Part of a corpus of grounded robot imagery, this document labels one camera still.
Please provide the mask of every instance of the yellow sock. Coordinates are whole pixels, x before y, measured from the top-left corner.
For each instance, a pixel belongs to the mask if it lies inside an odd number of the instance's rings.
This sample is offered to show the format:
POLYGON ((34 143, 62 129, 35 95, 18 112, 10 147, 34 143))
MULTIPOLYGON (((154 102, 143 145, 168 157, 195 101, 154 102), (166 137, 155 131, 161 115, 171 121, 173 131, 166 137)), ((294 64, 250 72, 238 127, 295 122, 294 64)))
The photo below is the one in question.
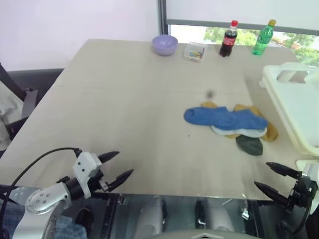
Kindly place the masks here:
MULTIPOLYGON (((255 115, 265 118, 256 106, 245 106, 245 105, 237 104, 234 108, 234 111, 241 111, 245 109, 250 109, 251 112, 254 113, 255 115)), ((278 131, 276 127, 271 122, 268 121, 267 133, 261 138, 264 141, 271 142, 271 141, 274 141, 277 138, 277 136, 278 136, 278 131)))
MULTIPOLYGON (((202 103, 200 106, 202 107, 208 107, 208 108, 217 108, 218 105, 213 103, 212 101, 207 101, 202 103)), ((227 138, 236 138, 238 136, 240 136, 240 134, 230 134, 230 135, 225 135, 227 138)))

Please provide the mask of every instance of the coca-cola bottle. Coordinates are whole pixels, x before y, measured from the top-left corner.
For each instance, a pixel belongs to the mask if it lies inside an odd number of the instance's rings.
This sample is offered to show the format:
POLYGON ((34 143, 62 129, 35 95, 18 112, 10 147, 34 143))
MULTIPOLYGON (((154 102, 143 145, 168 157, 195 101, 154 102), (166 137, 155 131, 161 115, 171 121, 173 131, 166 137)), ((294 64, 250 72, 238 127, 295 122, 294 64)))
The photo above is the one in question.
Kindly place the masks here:
POLYGON ((223 44, 219 51, 219 55, 221 55, 222 57, 230 56, 231 50, 235 45, 237 37, 237 25, 238 21, 232 20, 230 27, 225 31, 223 44))

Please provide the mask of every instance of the blue sock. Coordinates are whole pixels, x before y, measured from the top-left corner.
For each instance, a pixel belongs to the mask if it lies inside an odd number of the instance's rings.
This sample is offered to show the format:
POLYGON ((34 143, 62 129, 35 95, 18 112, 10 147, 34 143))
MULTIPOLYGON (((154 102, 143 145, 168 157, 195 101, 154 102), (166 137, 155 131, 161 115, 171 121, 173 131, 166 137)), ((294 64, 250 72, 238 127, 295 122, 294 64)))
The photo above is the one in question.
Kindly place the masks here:
POLYGON ((226 107, 195 107, 186 110, 184 119, 192 124, 213 125, 221 130, 265 129, 267 120, 254 115, 249 109, 229 112, 226 107))

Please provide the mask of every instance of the sock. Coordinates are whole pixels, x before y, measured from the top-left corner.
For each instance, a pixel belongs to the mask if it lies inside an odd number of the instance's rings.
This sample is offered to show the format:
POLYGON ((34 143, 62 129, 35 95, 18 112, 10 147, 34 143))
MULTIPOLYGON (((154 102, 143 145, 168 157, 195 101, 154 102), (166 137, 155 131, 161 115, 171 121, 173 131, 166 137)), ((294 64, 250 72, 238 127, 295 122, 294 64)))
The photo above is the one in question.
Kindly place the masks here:
MULTIPOLYGON (((249 107, 249 106, 244 106, 244 105, 241 105, 241 104, 237 104, 235 106, 234 111, 241 111, 241 110, 244 110, 244 109, 250 109, 251 112, 254 113, 255 115, 265 118, 262 115, 262 113, 260 112, 260 110, 256 106, 250 106, 249 107)), ((277 136, 278 136, 278 131, 277 131, 276 127, 271 122, 268 122, 267 132, 261 138, 264 141, 271 142, 271 141, 274 141, 277 138, 277 136)))
POLYGON ((215 125, 222 128, 229 128, 237 123, 236 117, 231 115, 226 107, 194 107, 185 111, 184 119, 192 124, 215 125))
POLYGON ((219 128, 216 128, 215 126, 211 126, 211 129, 219 135, 244 135, 251 138, 259 138, 261 136, 264 136, 267 132, 267 128, 264 128, 263 130, 257 130, 257 129, 235 129, 235 130, 221 130, 219 128))
POLYGON ((268 122, 253 114, 249 109, 229 112, 226 107, 194 107, 186 110, 187 122, 198 125, 213 125, 221 130, 264 129, 268 122))
POLYGON ((263 155, 263 144, 259 138, 250 138, 244 135, 241 135, 236 138, 237 146, 246 153, 259 156, 263 155))
MULTIPOLYGON (((207 101, 207 102, 204 102, 202 103, 200 106, 202 107, 208 107, 208 108, 217 108, 218 105, 215 104, 214 102, 212 101, 207 101)), ((225 135, 227 138, 236 138, 238 136, 240 136, 240 134, 230 134, 230 135, 225 135)))

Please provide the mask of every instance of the chair backrest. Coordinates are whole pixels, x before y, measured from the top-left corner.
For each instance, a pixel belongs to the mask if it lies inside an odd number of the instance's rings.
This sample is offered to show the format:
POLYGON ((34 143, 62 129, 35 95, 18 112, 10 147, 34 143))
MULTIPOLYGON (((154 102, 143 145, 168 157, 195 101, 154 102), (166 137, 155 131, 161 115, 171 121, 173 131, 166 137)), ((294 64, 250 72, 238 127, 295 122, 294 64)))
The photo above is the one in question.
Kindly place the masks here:
POLYGON ((12 80, 6 70, 0 63, 0 81, 11 90, 17 97, 24 101, 26 97, 26 92, 21 90, 20 87, 12 80))

